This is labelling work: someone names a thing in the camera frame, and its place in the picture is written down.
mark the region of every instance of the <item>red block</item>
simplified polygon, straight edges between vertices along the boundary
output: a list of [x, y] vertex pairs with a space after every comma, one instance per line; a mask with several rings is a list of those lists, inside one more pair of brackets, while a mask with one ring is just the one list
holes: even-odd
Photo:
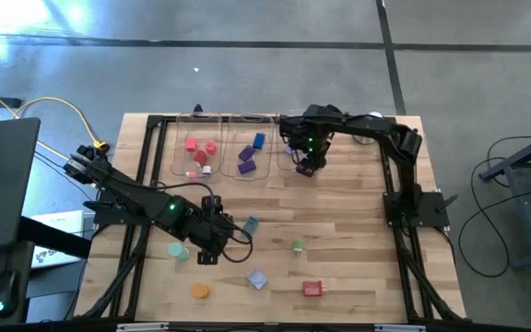
[[208, 156], [203, 150], [197, 150], [194, 154], [194, 161], [204, 167], [207, 164]]
[[185, 149], [188, 152], [194, 152], [196, 150], [195, 139], [186, 139], [185, 140]]
[[302, 293], [304, 296], [323, 296], [323, 282], [321, 280], [302, 282]]
[[217, 142], [213, 140], [209, 140], [207, 141], [205, 148], [208, 154], [211, 154], [211, 155], [217, 154]]

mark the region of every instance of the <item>gray floor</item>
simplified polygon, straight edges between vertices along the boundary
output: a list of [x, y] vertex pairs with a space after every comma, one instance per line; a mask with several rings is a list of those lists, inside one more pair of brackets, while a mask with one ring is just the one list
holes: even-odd
[[[395, 42], [531, 44], [531, 1], [385, 0]], [[145, 0], [87, 2], [0, 0], [0, 33], [120, 39], [282, 42], [381, 42], [372, 0]], [[455, 239], [476, 210], [472, 167], [500, 137], [531, 135], [531, 53], [396, 52], [407, 114], [421, 115], [436, 180], [459, 194], [449, 214]], [[384, 51], [27, 46], [0, 44], [0, 95], [66, 98], [87, 115], [100, 138], [115, 143], [126, 112], [260, 113], [334, 103], [344, 111], [395, 114]], [[41, 140], [70, 153], [89, 137], [75, 114], [56, 103], [29, 110], [42, 119]], [[0, 119], [7, 118], [0, 111]], [[525, 142], [496, 148], [506, 155]], [[508, 195], [477, 183], [484, 204]], [[35, 162], [25, 215], [80, 208], [84, 196]], [[511, 248], [525, 252], [514, 206], [491, 216]], [[482, 270], [502, 266], [502, 246], [483, 219], [463, 246]], [[498, 279], [473, 274], [458, 259], [470, 318], [531, 326], [531, 268]], [[69, 296], [33, 301], [29, 318], [55, 319]]]

